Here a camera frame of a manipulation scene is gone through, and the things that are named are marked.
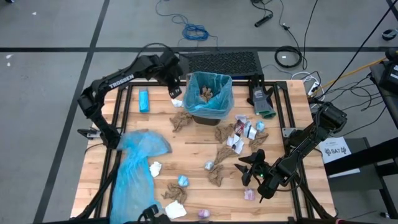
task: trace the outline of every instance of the purple object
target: purple object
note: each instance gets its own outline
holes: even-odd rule
[[[255,200],[254,191],[252,189],[244,190],[244,199],[245,200]]]
[[[198,212],[199,219],[208,218],[210,216],[210,211],[207,209],[202,209]]]

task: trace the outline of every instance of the wooden tabletop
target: wooden tabletop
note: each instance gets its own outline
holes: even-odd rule
[[[287,84],[296,127],[306,127],[312,122],[312,117],[304,85],[301,80],[287,80]],[[154,179],[155,198],[163,207],[172,202],[171,199],[163,199],[161,196],[167,190],[167,184],[177,183],[178,175],[186,175],[189,178],[188,198],[184,203],[187,215],[176,220],[196,221],[198,220],[197,212],[201,209],[208,209],[211,212],[210,220],[213,221],[286,221],[287,217],[295,217],[292,194],[290,192],[276,192],[270,200],[264,199],[262,203],[259,203],[260,195],[256,191],[257,182],[251,181],[249,187],[255,190],[256,200],[247,201],[243,199],[245,187],[241,182],[240,171],[234,166],[234,163],[241,163],[237,157],[227,158],[221,163],[224,165],[222,171],[224,179],[221,187],[211,184],[207,179],[208,172],[203,168],[204,164],[206,161],[213,161],[216,156],[216,150],[225,144],[220,144],[216,141],[214,135],[215,127],[192,122],[180,132],[173,133],[173,126],[169,118],[172,118],[176,112],[182,111],[183,108],[175,108],[173,106],[166,87],[150,86],[148,89],[150,112],[142,114],[139,112],[139,87],[133,88],[127,131],[148,128],[162,134],[171,144],[173,150],[171,154],[151,157],[148,159],[148,163],[159,161],[163,164],[160,175]],[[103,115],[109,123],[113,116],[116,93],[117,91],[114,90],[106,95],[105,106],[102,109]],[[247,115],[252,123],[256,123],[257,120],[261,119],[260,116],[256,116],[253,113],[252,106],[246,102],[248,97],[248,88],[246,86],[234,86],[233,93],[234,108],[229,113],[227,120],[222,121],[219,125],[235,123],[234,117],[236,114]],[[286,126],[289,127],[282,92],[280,97]],[[121,103],[118,126],[121,123],[123,105],[124,100]],[[266,153],[266,161],[272,164],[278,157],[284,155],[279,120],[278,117],[271,120],[261,120],[266,125],[266,132],[269,133],[269,137],[260,148],[264,149]],[[241,157],[251,154],[249,140],[246,138],[243,140],[245,145]],[[100,142],[99,139],[89,141],[88,147]],[[104,155],[104,146],[93,147],[86,153],[71,217],[82,212],[97,192]],[[326,211],[334,215],[333,199],[320,153],[312,151],[304,159],[304,166],[310,190]],[[307,211],[301,191],[299,191],[299,196],[303,216],[306,216]],[[105,214],[107,198],[108,195],[106,194],[101,214]]]

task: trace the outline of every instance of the brown crumpled paper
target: brown crumpled paper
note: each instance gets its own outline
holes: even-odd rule
[[[234,124],[229,124],[228,126],[217,126],[215,132],[216,140],[223,143],[233,132]]]
[[[219,164],[228,157],[236,157],[238,155],[239,154],[232,150],[229,146],[224,146],[221,149],[217,149],[217,156],[214,160],[214,165]]]
[[[170,118],[171,123],[174,126],[173,132],[179,132],[182,127],[187,126],[192,121],[192,115],[188,112],[178,112],[174,118]]]
[[[181,187],[178,184],[169,183],[167,188],[169,191],[166,191],[164,195],[162,195],[163,199],[171,198],[173,200],[177,200],[180,204],[183,204],[187,199],[185,187]]]
[[[217,185],[218,187],[221,186],[221,181],[223,177],[221,176],[220,172],[223,169],[223,165],[217,165],[209,171],[207,177],[209,178],[210,183]]]
[[[200,97],[207,103],[212,97],[213,93],[211,92],[211,88],[207,88],[206,86],[203,86],[201,89],[202,94]]]
[[[251,148],[252,152],[257,152],[257,150],[259,149],[259,146],[266,141],[266,139],[268,138],[268,133],[257,133],[256,137],[254,138],[254,140],[250,140],[249,141],[249,146]]]

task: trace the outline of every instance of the blue trash bag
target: blue trash bag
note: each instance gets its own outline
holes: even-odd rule
[[[110,224],[136,221],[142,211],[151,205],[162,208],[155,200],[155,185],[147,157],[172,151],[162,135],[143,130],[123,135],[118,149],[126,150],[126,157],[118,170]]]
[[[206,103],[201,97],[203,86],[211,88],[213,97]],[[208,72],[194,72],[183,98],[188,113],[201,118],[225,119],[234,106],[232,78]]]

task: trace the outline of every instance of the gray floor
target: gray floor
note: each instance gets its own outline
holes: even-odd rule
[[[177,46],[182,26],[170,18],[157,16],[156,0],[110,0],[97,47],[142,47],[149,42],[163,42]],[[282,22],[291,26],[300,45],[315,0],[284,0]],[[99,0],[17,0],[15,4],[0,1],[1,47],[89,47],[103,1]],[[164,14],[182,13],[190,22],[203,24],[211,35],[218,36],[222,47],[279,47],[294,45],[291,37],[279,27],[281,5],[269,3],[274,18],[255,28],[262,12],[243,0],[170,0],[159,6]],[[357,47],[366,38],[387,10],[385,1],[319,0],[307,34],[308,47]],[[398,39],[385,42],[380,33],[397,26],[390,13],[370,38],[367,47],[398,45]],[[215,46],[215,39],[200,42],[199,46]],[[182,40],[180,46],[196,46],[196,42]],[[318,70],[322,83],[334,79],[348,63],[354,52],[307,52],[307,71]],[[126,66],[136,53],[95,53],[88,70],[85,86],[95,78]],[[383,52],[360,53],[348,70],[383,57]],[[286,54],[286,61],[292,56]],[[259,52],[263,66],[275,64],[273,52]],[[86,53],[0,53],[0,223],[33,222],[45,181],[65,125],[73,94]],[[299,72],[300,68],[290,70]],[[339,81],[343,86],[366,76],[364,70]],[[264,69],[268,79],[289,79],[289,75],[273,67]],[[368,88],[375,93],[375,88]],[[358,104],[365,98],[346,93],[334,101],[339,108]],[[347,111],[348,124],[342,134],[374,120],[384,105],[364,112],[361,108]],[[67,141],[60,170],[54,185],[44,221],[66,220],[75,196],[83,163],[86,140],[76,132],[90,122],[78,109]],[[378,134],[370,134],[375,128]],[[348,137],[369,139],[371,145],[393,137],[398,131],[388,112],[370,127],[360,129]],[[398,203],[396,176],[386,179],[394,200]],[[356,221],[396,223],[378,216],[384,204],[377,191],[333,192],[336,208],[342,218],[352,218],[372,212]]]

